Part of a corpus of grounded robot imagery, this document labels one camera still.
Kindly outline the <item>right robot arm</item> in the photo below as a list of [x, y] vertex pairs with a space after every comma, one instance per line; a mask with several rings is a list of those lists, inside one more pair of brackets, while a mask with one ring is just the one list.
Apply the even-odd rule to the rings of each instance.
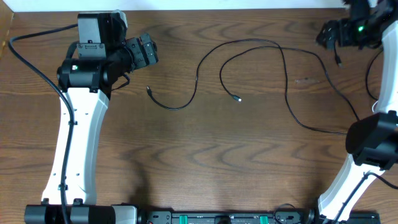
[[347, 223], [374, 179], [397, 163], [397, 0], [347, 1], [349, 17], [324, 23], [316, 42], [326, 49], [382, 47], [381, 89], [373, 115], [353, 123], [347, 156], [330, 187], [319, 196], [310, 223]]

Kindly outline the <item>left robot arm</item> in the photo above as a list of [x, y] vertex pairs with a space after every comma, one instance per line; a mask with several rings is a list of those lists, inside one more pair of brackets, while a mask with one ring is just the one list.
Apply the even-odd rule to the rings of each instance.
[[137, 223], [138, 208], [96, 203], [99, 136], [118, 78], [157, 63], [148, 34], [127, 38], [126, 15], [82, 12], [77, 42], [57, 70], [60, 128], [51, 175], [39, 205], [25, 208], [26, 223]]

